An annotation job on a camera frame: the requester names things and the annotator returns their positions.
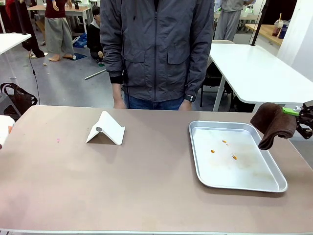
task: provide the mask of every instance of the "black cuff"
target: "black cuff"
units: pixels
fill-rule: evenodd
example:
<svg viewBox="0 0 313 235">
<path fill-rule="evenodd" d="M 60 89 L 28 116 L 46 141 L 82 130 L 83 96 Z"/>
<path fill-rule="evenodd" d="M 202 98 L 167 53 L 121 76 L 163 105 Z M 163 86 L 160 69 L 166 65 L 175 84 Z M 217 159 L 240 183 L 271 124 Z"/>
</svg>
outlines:
<svg viewBox="0 0 313 235">
<path fill-rule="evenodd" d="M 110 77 L 111 84 L 123 84 L 123 76 Z"/>
</svg>

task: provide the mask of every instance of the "metal tray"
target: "metal tray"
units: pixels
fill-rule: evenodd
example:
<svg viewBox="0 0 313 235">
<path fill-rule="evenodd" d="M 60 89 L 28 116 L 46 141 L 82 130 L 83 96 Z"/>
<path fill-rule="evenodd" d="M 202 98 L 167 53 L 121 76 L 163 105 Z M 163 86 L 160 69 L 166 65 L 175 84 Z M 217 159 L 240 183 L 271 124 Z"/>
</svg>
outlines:
<svg viewBox="0 0 313 235">
<path fill-rule="evenodd" d="M 269 151 L 259 150 L 261 137 L 251 125 L 193 121 L 189 133 L 197 176 L 204 185 L 264 192 L 287 190 L 287 181 Z"/>
</svg>

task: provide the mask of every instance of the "handbag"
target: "handbag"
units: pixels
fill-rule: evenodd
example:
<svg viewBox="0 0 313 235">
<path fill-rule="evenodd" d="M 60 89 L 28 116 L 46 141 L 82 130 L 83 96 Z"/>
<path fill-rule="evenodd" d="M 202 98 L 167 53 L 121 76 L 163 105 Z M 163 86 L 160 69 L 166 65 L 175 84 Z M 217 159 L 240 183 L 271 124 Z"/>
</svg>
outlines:
<svg viewBox="0 0 313 235">
<path fill-rule="evenodd" d="M 8 88 L 12 88 L 14 90 L 14 94 L 8 94 Z M 19 112 L 23 115 L 27 109 L 31 106 L 36 105 L 38 100 L 37 98 L 19 87 L 14 83 L 2 83 L 0 85 L 0 91 L 9 96 L 15 107 L 19 110 Z M 16 112 L 12 107 L 9 107 L 5 110 L 5 115 L 15 114 Z"/>
</svg>

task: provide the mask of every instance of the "black pole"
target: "black pole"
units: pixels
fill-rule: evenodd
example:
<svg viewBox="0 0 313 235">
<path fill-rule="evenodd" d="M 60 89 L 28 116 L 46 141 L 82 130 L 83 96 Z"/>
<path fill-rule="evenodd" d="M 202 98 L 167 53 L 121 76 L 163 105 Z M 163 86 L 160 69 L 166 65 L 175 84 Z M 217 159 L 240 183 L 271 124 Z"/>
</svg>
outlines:
<svg viewBox="0 0 313 235">
<path fill-rule="evenodd" d="M 23 25 L 23 21 L 22 21 L 22 16 L 21 16 L 20 1 L 19 1 L 19 0 L 15 0 L 15 8 L 16 8 L 16 12 L 17 12 L 17 14 L 18 14 L 20 26 L 21 26 L 21 29 L 22 29 L 22 34 L 23 34 L 23 35 L 26 35 L 26 31 L 25 31 L 25 29 L 24 29 L 24 25 Z"/>
<path fill-rule="evenodd" d="M 254 34 L 254 38 L 253 38 L 253 40 L 252 40 L 251 46 L 255 46 L 255 41 L 256 41 L 256 39 L 257 39 L 257 37 L 258 37 L 258 35 L 259 35 L 259 31 L 260 31 L 260 29 L 261 29 L 261 25 L 262 25 L 262 23 L 263 23 L 266 10 L 268 9 L 268 3 L 269 3 L 269 0 L 266 0 L 265 4 L 264 4 L 264 6 L 263 6 L 263 9 L 262 9 L 262 15 L 261 15 L 260 21 L 259 21 L 259 23 L 258 23 L 258 27 L 257 27 L 257 29 L 256 29 L 256 32 L 255 32 L 255 34 Z"/>
</svg>

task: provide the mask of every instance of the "brown towel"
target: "brown towel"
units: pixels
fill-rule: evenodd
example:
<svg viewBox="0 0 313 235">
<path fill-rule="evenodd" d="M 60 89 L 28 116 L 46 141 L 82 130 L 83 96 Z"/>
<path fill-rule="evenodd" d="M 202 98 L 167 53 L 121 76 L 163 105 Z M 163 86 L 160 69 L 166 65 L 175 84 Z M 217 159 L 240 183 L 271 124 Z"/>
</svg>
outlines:
<svg viewBox="0 0 313 235">
<path fill-rule="evenodd" d="M 282 107 L 273 103 L 264 103 L 251 119 L 251 124 L 264 136 L 259 149 L 268 150 L 273 146 L 274 137 L 291 138 L 296 130 L 295 116 L 284 114 Z"/>
</svg>

